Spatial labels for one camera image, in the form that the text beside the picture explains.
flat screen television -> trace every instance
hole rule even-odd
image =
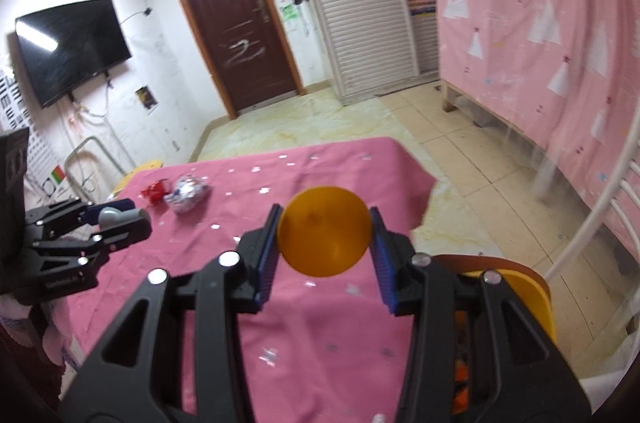
[[[88,0],[15,21],[27,77],[43,108],[131,53],[112,0]]]

door frame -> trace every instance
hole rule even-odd
[[[298,71],[296,60],[293,58],[293,53],[291,52],[289,41],[287,40],[287,35],[284,31],[284,27],[282,26],[282,20],[280,18],[280,13],[276,8],[275,0],[265,1],[267,2],[267,7],[269,9],[269,12],[271,13],[271,16],[273,17],[273,23],[276,28],[276,32],[278,33],[278,40],[280,41],[280,45],[282,45],[282,49],[287,60],[287,66],[289,66],[293,82],[296,86],[296,92],[298,93],[298,96],[306,95],[306,88],[302,85],[300,72]],[[226,114],[228,114],[229,119],[235,120],[238,117],[238,111],[236,111],[233,107],[231,96],[229,95],[225,82],[222,80],[222,77],[220,77],[220,73],[218,72],[213,57],[207,50],[207,44],[204,41],[204,35],[198,27],[193,8],[191,7],[189,0],[180,0],[180,4],[182,5],[184,15],[186,15],[187,22],[189,23],[191,31],[193,32],[193,35],[196,39],[196,44],[198,45],[200,54],[202,55],[202,58],[207,65],[207,69],[209,70],[211,79],[213,80],[213,83],[218,90],[220,97],[222,98],[222,102],[226,109]]]

tile floor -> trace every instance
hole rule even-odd
[[[529,191],[534,171],[525,166],[530,155],[516,154],[508,147],[512,140],[474,126],[461,111],[445,113],[441,101],[435,84],[345,108],[323,90],[216,129],[200,159],[392,136],[438,179],[423,224],[412,234],[418,251],[504,255],[544,273],[588,210],[566,186],[537,201]],[[598,235],[550,285],[559,345],[580,375],[591,374],[626,336],[623,323],[603,331],[638,279],[620,274],[613,244]]]

ceiling light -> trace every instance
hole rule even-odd
[[[58,49],[58,42],[52,39],[49,35],[45,35],[43,32],[28,26],[27,24],[18,21],[15,23],[15,32],[29,42],[33,42],[36,46],[41,47],[46,51],[55,51]]]

wooden bed leg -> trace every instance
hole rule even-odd
[[[457,107],[453,104],[453,97],[449,86],[446,82],[442,82],[442,110],[445,113],[451,113],[455,111]]]

